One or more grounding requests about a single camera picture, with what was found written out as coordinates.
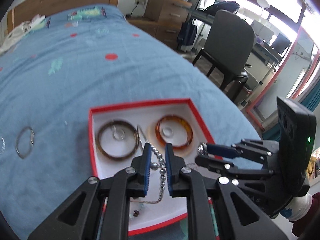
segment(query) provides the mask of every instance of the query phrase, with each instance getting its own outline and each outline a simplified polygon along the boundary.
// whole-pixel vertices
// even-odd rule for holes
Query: maroon sleeve
[[[313,219],[319,207],[320,207],[320,193],[316,193],[312,196],[312,204],[308,213],[303,218],[295,222],[290,221],[293,223],[292,233],[295,236],[299,237],[303,233],[307,225]]]

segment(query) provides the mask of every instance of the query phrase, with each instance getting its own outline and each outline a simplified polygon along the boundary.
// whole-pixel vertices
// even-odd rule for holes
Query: blue bedsheet
[[[0,137],[6,143],[0,155],[0,210],[21,239],[92,174],[90,107],[191,98],[216,143],[259,138],[237,107],[191,63],[127,23],[117,8],[96,7],[101,13],[95,8],[89,18],[73,14],[78,9],[47,18],[0,57]],[[15,139],[25,126],[33,128],[35,143],[22,160]],[[22,152],[28,149],[27,135],[20,142]],[[243,159],[234,162],[260,167]],[[167,237],[184,237],[179,224],[132,238]]]

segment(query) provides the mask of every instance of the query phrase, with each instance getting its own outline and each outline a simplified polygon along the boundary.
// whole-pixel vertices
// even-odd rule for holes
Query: brown bangle
[[[122,125],[124,127],[127,127],[133,134],[134,134],[134,137],[135,137],[135,146],[134,148],[132,149],[131,152],[129,152],[126,156],[123,156],[123,157],[114,157],[110,154],[108,154],[101,146],[101,136],[103,134],[103,132],[108,129],[109,127],[113,126],[113,125]],[[111,121],[109,123],[106,123],[105,125],[103,125],[98,134],[97,134],[97,137],[96,137],[96,145],[97,145],[97,148],[100,150],[100,152],[102,154],[104,154],[105,156],[107,156],[108,158],[110,158],[111,160],[114,160],[114,161],[123,161],[125,159],[128,159],[130,158],[132,155],[134,155],[139,147],[139,136],[138,136],[138,132],[137,130],[128,122],[126,121],[122,121],[122,120],[116,120],[116,121]]]
[[[176,116],[176,115],[166,115],[164,117],[162,117],[156,124],[156,137],[158,139],[158,141],[165,146],[166,145],[166,141],[163,139],[161,132],[160,132],[160,125],[163,121],[175,121],[177,123],[180,123],[187,132],[187,142],[183,145],[177,146],[177,145],[172,145],[172,148],[174,150],[184,150],[185,148],[187,148],[193,139],[193,132],[192,132],[192,128],[190,126],[190,124],[184,120],[183,118]]]

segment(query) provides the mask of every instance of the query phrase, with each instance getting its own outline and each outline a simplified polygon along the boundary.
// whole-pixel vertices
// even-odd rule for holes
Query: power cord
[[[132,12],[130,13],[130,16],[132,16],[133,11],[138,7],[138,4],[139,4],[139,3],[140,3],[140,2],[137,2],[135,8],[133,8]]]

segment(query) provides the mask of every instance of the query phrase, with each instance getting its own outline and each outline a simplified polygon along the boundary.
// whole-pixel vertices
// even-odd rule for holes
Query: electrical outlet
[[[142,6],[145,6],[147,4],[147,0],[135,0],[134,1],[135,4],[139,3],[141,4]]]

